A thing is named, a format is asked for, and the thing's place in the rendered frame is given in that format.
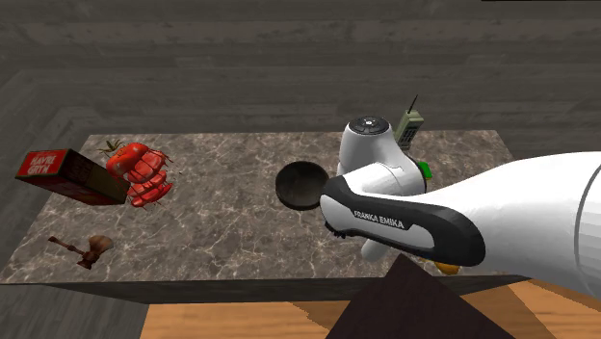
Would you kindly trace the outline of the dark round bowl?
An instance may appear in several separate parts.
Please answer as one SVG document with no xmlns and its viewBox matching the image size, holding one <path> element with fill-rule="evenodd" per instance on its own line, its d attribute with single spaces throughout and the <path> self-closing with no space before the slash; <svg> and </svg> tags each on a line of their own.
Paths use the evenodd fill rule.
<svg viewBox="0 0 601 339">
<path fill-rule="evenodd" d="M 327 172 L 318 164 L 297 161 L 284 166 L 276 175 L 274 189 L 279 201 L 295 211 L 307 211 L 320 205 Z"/>
</svg>

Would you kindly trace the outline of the green handheld radio phone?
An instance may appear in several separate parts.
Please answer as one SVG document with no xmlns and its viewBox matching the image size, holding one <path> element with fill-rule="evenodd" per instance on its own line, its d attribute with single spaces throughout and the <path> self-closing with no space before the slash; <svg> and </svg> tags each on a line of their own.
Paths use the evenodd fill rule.
<svg viewBox="0 0 601 339">
<path fill-rule="evenodd" d="M 401 150 L 409 150 L 411 142 L 424 123 L 424 119 L 417 110 L 414 110 L 418 95 L 415 95 L 409 108 L 402 115 L 401 121 L 394 131 L 394 138 Z"/>
</svg>

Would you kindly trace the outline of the red crab figure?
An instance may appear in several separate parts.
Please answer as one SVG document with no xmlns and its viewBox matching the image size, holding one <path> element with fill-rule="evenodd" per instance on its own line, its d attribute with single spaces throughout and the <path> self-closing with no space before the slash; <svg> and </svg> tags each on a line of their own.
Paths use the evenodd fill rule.
<svg viewBox="0 0 601 339">
<path fill-rule="evenodd" d="M 160 199 L 173 187 L 168 181 L 165 166 L 172 159 L 163 151 L 152 149 L 144 143 L 124 143 L 121 140 L 106 141 L 104 148 L 97 151 L 108 157 L 105 169 L 121 187 L 124 182 L 126 197 L 136 208 L 145 208 L 151 203 L 160 204 Z"/>
</svg>

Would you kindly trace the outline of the dark robot stand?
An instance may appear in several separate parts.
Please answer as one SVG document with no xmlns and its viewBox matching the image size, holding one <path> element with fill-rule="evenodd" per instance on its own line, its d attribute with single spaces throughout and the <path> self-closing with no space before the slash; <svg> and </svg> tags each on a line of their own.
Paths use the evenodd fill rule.
<svg viewBox="0 0 601 339">
<path fill-rule="evenodd" d="M 514 339 L 403 255 L 358 292 L 326 339 Z"/>
</svg>

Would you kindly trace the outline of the brown wooden axe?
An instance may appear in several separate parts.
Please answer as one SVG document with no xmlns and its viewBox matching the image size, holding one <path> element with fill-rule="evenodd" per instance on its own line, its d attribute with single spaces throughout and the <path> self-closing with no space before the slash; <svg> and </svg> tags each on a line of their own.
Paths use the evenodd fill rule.
<svg viewBox="0 0 601 339">
<path fill-rule="evenodd" d="M 100 256 L 107 250 L 114 247 L 114 242 L 111 238 L 104 235 L 94 235 L 88 239 L 89 249 L 81 250 L 74 245 L 69 245 L 58 238 L 51 236 L 48 238 L 51 243 L 58 244 L 69 251 L 75 252 L 81 256 L 77 264 L 87 270 L 90 270 Z"/>
</svg>

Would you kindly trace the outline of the red cardboard box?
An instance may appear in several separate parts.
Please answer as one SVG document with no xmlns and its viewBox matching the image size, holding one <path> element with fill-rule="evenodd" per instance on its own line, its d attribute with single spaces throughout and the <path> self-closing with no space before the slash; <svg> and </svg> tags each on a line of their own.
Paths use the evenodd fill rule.
<svg viewBox="0 0 601 339">
<path fill-rule="evenodd" d="M 92 206 L 124 204 L 130 188 L 126 180 L 70 148 L 30 151 L 15 178 Z"/>
</svg>

